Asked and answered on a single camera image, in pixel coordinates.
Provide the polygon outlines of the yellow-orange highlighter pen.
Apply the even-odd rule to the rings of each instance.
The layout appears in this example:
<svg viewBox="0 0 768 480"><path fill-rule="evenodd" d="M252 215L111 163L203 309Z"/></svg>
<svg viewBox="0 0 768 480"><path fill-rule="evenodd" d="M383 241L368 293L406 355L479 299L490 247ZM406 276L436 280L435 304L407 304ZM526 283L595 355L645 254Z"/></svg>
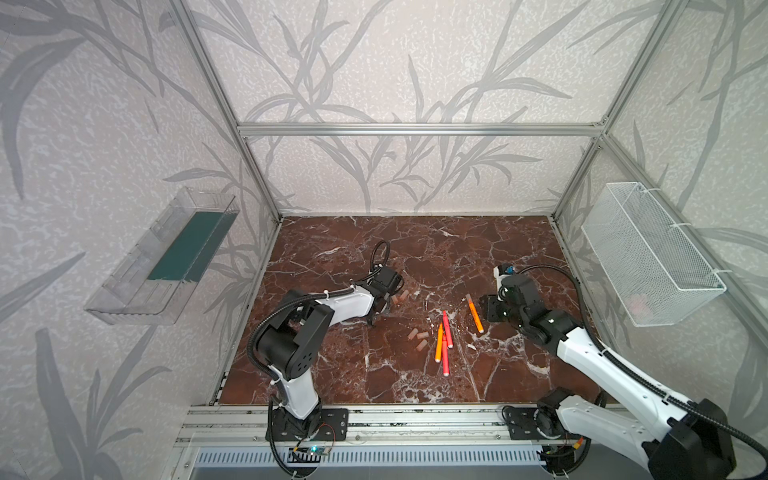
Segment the yellow-orange highlighter pen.
<svg viewBox="0 0 768 480"><path fill-rule="evenodd" d="M435 346L435 354L434 354L434 360L436 363L440 363L442 361L442 351L443 351L443 340L444 340L444 327L441 323L438 327L438 333L436 337L436 346Z"/></svg>

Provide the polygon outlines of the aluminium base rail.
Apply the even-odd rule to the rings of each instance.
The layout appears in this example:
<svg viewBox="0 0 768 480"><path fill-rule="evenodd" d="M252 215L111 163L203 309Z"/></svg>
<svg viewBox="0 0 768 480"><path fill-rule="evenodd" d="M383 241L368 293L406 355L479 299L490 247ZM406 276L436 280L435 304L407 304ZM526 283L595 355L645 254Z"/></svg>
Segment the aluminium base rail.
<svg viewBox="0 0 768 480"><path fill-rule="evenodd" d="M499 404L371 404L325 429L313 479L550 479L545 440L513 439ZM285 478L266 439L264 406L191 408L164 479Z"/></svg>

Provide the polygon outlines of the clear plastic wall tray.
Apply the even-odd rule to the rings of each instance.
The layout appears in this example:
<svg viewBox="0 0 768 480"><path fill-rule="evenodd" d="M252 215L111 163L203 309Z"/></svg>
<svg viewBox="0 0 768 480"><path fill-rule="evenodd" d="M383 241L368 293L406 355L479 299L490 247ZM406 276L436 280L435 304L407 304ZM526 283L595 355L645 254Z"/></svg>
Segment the clear plastic wall tray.
<svg viewBox="0 0 768 480"><path fill-rule="evenodd" d="M108 325L173 325L240 213L237 197L181 188L84 310Z"/></svg>

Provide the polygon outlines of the aluminium cage frame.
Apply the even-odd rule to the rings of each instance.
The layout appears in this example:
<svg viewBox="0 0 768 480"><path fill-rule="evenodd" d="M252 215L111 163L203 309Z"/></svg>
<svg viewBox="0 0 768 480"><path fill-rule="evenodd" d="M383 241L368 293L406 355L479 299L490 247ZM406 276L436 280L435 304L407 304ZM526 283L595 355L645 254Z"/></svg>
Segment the aluminium cage frame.
<svg viewBox="0 0 768 480"><path fill-rule="evenodd" d="M494 16L497 50L459 74L447 100L426 93L426 66L404 52L459 51L450 1L300 1L280 14L267 1L187 1L205 56L256 171L282 213L278 243L302 270L340 268L362 231L395 235L406 298L424 311L453 308L487 287L492 259L540 259L562 240L620 351L694 396L729 403L731 420L767 422L767 5L683 1L671 34L622 108L591 108L565 122L528 122L533 99L553 105L576 91L570 42L661 24L668 1L479 2ZM676 326L632 324L582 233L615 158L611 136L713 255L726 292Z"/></svg>

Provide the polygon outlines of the pink highlighter pen upper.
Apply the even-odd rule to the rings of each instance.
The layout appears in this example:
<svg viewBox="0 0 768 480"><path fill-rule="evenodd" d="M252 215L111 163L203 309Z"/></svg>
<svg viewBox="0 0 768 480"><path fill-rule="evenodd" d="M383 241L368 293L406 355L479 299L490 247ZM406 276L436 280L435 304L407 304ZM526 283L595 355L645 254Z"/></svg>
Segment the pink highlighter pen upper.
<svg viewBox="0 0 768 480"><path fill-rule="evenodd" d="M444 343L446 344L446 348L453 349L454 343L453 343L452 331L450 327L450 319L446 311L442 312L442 327L443 327L443 340L444 340Z"/></svg>

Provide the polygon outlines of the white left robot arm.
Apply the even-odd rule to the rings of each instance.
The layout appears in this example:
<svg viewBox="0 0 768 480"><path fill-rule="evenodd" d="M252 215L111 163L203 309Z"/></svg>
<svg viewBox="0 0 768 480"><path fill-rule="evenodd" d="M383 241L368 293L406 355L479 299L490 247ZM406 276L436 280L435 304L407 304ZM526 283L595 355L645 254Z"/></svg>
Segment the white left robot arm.
<svg viewBox="0 0 768 480"><path fill-rule="evenodd" d="M334 291L289 291L251 332L246 355L278 387L280 408L305 421L319 412L312 366L329 329L351 319L372 323L404 283L394 269L377 265L363 279Z"/></svg>

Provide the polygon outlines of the pink highlighter pen lower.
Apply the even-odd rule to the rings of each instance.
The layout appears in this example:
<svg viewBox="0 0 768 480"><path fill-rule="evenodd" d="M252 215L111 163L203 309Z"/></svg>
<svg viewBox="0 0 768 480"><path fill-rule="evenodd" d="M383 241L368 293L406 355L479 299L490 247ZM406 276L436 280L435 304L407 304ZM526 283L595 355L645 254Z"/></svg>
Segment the pink highlighter pen lower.
<svg viewBox="0 0 768 480"><path fill-rule="evenodd" d="M449 347L445 339L442 340L441 346L441 369L444 377L450 376Z"/></svg>

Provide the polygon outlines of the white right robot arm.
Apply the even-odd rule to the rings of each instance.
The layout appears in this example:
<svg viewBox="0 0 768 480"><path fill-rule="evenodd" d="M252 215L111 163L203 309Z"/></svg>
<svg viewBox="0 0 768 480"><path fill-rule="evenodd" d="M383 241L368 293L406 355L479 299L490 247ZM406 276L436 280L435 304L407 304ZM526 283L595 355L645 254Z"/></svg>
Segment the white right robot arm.
<svg viewBox="0 0 768 480"><path fill-rule="evenodd" d="M559 388L539 403L557 432L596 440L655 479L725 479L737 465L725 413L709 400L690 401L605 347L564 310L550 309L534 280L509 264L493 271L486 297L491 320L506 321L538 347L589 377L624 406L622 416Z"/></svg>

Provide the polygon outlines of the pink highlighter pen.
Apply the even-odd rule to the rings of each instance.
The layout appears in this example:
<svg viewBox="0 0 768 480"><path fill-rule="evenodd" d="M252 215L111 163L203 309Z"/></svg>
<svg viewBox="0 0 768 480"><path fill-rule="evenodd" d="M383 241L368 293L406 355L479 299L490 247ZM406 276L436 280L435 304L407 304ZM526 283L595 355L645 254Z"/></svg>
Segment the pink highlighter pen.
<svg viewBox="0 0 768 480"><path fill-rule="evenodd" d="M449 347L445 339L442 340L441 346L441 369L444 377L450 376Z"/></svg>
<svg viewBox="0 0 768 480"><path fill-rule="evenodd" d="M443 340L444 340L444 343L446 344L446 348L453 349L454 343L453 343L452 331L450 327L450 319L446 311L442 312L442 327L443 327Z"/></svg>

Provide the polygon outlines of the orange highlighter pen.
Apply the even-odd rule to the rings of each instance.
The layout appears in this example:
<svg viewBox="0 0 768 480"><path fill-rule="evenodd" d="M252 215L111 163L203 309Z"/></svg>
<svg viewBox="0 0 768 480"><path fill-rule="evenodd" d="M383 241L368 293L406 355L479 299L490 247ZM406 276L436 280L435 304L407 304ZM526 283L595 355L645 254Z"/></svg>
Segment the orange highlighter pen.
<svg viewBox="0 0 768 480"><path fill-rule="evenodd" d="M469 293L465 295L466 303L468 305L468 308L470 310L471 317L474 321L476 330L479 334L483 334L485 332L484 326L482 324L482 321L480 319L477 307L475 305L475 302L473 301L473 298Z"/></svg>

